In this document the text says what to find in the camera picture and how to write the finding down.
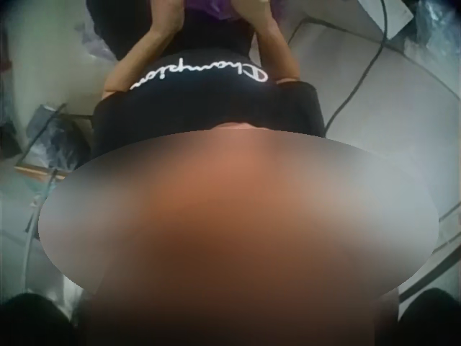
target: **blurred region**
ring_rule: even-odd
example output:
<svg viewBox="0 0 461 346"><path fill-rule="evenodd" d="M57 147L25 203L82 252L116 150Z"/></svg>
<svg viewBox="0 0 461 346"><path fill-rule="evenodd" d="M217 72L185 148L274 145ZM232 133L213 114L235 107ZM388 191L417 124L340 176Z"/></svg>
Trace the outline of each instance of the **blurred region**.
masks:
<svg viewBox="0 0 461 346"><path fill-rule="evenodd" d="M250 239L285 236L287 249L307 251L317 237L334 244L378 296L422 266L437 231L430 197L399 169L351 146L266 130L185 133L107 154L67 178L39 221L49 258L91 292L139 237L152 237L142 244L155 253L174 244L174 261L202 240L216 255L231 244L257 254Z"/></svg>

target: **gray floor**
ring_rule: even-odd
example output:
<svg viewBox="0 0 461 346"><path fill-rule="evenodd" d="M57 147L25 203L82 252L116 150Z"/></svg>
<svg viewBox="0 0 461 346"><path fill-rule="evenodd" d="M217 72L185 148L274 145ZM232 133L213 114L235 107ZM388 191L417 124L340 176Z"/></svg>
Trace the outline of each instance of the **gray floor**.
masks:
<svg viewBox="0 0 461 346"><path fill-rule="evenodd" d="M287 33L305 12L327 19L339 17L320 2L293 0L291 6L295 10L284 23ZM344 14L348 10L344 8L346 5L340 6L343 19L339 21L344 26L356 31L368 28L370 36L379 35L366 14L357 12L358 6L350 9L350 17ZM82 45L82 37L75 26L85 18L84 0L26 0L9 14L14 103L21 128L42 103L60 105L67 102L71 111L91 114L112 63L91 56ZM359 24L351 25L344 18ZM293 50L300 59L303 80L318 89L326 120L354 88L377 49L376 43L320 25L301 29L293 42ZM434 64L431 66L425 67L437 70ZM330 134L330 139L380 155L412 174L427 186L440 214L460 199L460 100L450 90L455 83L452 77L459 76L459 66L452 70L450 74L439 74L439 78L444 79L442 83L420 65L399 53L385 50ZM22 230L32 212L33 192L24 183L24 178L15 175L11 165L4 163L0 169L11 180L11 183L0 182L4 209L1 228L6 235L1 245L1 293L2 297L7 297L18 289L19 254L24 244ZM454 215L441 225L439 244L459 231L457 215ZM40 245L36 247L37 256L40 256ZM72 285L57 278L53 266L45 264L46 257L40 258L36 268L40 284L34 289L57 301L65 301L66 297L70 301ZM403 288L427 272L437 260L429 260ZM448 272L436 284L459 298L459 268Z"/></svg>

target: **black cable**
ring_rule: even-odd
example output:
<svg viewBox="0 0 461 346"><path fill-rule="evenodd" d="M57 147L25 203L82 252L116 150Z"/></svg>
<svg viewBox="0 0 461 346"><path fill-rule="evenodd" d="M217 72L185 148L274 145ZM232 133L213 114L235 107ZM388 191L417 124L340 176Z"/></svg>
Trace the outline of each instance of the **black cable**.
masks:
<svg viewBox="0 0 461 346"><path fill-rule="evenodd" d="M385 0L381 0L382 4L382 12L384 14L384 33L382 36L382 40L380 43L380 48L378 49L375 57L370 61L370 64L368 67L365 69L364 73L362 74L362 77L360 78L359 82L355 86L355 88L352 90L351 94L346 98L346 100L342 103L342 105L335 111L331 119L326 125L325 128L325 134L328 133L328 131L331 128L331 125L333 124L334 120L338 117L338 115L342 112L342 110L351 102L351 100L354 98L355 94L359 91L360 87L362 86L364 80L368 77L368 73L371 71L372 67L378 60L378 58L381 56L382 51L385 48L386 42L388 41L388 9L385 4ZM288 40L288 44L290 45L293 39L295 38L297 32L299 29L308 22L308 19L303 19L295 28L293 31L290 39ZM443 222L446 220L449 216L451 216L458 208L461 207L461 202L456 204L453 208L451 208L448 212L446 212L443 216L440 217L439 223ZM456 248L456 250L451 253L448 258L446 258L440 265L435 267L431 272L426 274L422 279L417 281L413 286L411 286L408 290L403 292L402 294L399 295L399 301L400 303L403 303L407 299L409 299L411 296L417 294L419 291L423 290L428 284L439 278L442 274L444 274L449 268L453 267L456 265L459 261L461 260L461 246Z"/></svg>
<svg viewBox="0 0 461 346"><path fill-rule="evenodd" d="M452 215L459 207L461 207L461 202L456 204L453 208L451 208L449 211L447 211L443 216L440 217L439 223L444 221L446 218L448 218L450 215Z"/></svg>
<svg viewBox="0 0 461 346"><path fill-rule="evenodd" d="M357 85L355 88L352 90L352 92L349 94L349 96L346 98L346 100L339 106L339 108L335 111L335 113L331 116L330 120L326 124L325 127L325 135L328 133L328 131L331 128L331 125L333 124L334 120L338 117L338 115L343 111L343 109L351 102L351 100L354 98L355 94L359 91L360 87L362 86L364 80L368 77L368 73L371 71L372 67L375 65L376 61L378 58L381 56L382 51L385 48L386 42L388 41L388 28L389 28L389 20L388 20L388 8L386 7L385 0L380 0L381 5L382 5L382 13L384 15L384 33L382 35L382 40L380 43L380 48L378 49L375 57L370 61L370 64L368 64L367 68L365 69L364 73L362 74L362 77L358 81ZM303 19L295 28L293 34L291 35L290 39L288 40L288 44L291 44L293 39L295 38L297 32L299 29L307 22L307 19Z"/></svg>
<svg viewBox="0 0 461 346"><path fill-rule="evenodd" d="M443 243L439 247L436 247L434 251L432 252L432 254L436 254L437 252L442 251L445 247L447 247L448 245L450 245L452 242L454 242L456 239L460 237L461 237L461 232L458 233L456 236L453 236L452 238L448 239L445 243Z"/></svg>

